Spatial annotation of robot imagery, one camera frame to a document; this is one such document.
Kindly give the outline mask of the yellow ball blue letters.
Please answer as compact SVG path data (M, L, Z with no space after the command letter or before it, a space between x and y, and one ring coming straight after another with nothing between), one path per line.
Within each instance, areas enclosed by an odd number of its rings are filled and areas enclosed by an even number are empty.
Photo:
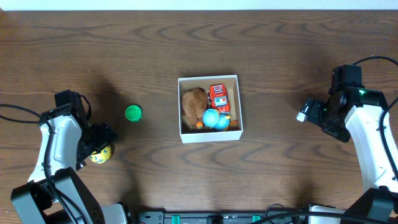
M94 152L92 155L89 156L90 161L94 162L95 164L103 164L110 160L112 156L112 149L110 145L106 146L101 150L101 152Z

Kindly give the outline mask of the brown plush toy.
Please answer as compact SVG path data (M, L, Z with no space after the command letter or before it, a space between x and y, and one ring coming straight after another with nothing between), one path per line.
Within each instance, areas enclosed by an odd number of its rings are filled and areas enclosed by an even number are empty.
M203 114L207 110L207 94L202 88L187 91L182 96L182 119L189 129L204 127Z

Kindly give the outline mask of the red toy fire truck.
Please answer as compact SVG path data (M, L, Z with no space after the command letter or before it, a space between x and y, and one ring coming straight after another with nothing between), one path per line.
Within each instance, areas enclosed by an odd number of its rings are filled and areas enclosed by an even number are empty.
M210 86L208 101L210 102L211 108L223 114L230 114L231 106L228 101L228 92L224 84Z

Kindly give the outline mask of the orange duck toy blue hat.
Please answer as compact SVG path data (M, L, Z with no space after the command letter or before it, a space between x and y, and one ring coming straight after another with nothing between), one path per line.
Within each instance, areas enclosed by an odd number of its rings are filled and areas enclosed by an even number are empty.
M237 123L231 120L230 115L220 113L217 109L207 109L202 118L205 126L216 131L227 131L231 125Z

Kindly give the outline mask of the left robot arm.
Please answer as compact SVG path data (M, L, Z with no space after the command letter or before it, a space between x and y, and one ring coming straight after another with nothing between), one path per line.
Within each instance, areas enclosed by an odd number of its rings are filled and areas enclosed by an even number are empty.
M131 223L121 203L101 206L77 175L85 159L98 155L117 135L104 123L89 124L86 97L55 94L56 107L39 115L42 133L37 165L27 183L12 191L22 223Z

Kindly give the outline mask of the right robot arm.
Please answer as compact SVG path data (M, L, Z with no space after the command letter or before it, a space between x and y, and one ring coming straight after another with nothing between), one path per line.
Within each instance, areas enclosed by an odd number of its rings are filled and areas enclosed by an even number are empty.
M341 141L353 141L363 180L363 195L346 217L386 222L397 211L397 146L389 126L390 105L383 92L365 88L362 70L344 64L332 72L329 99L308 99L297 120L309 122Z

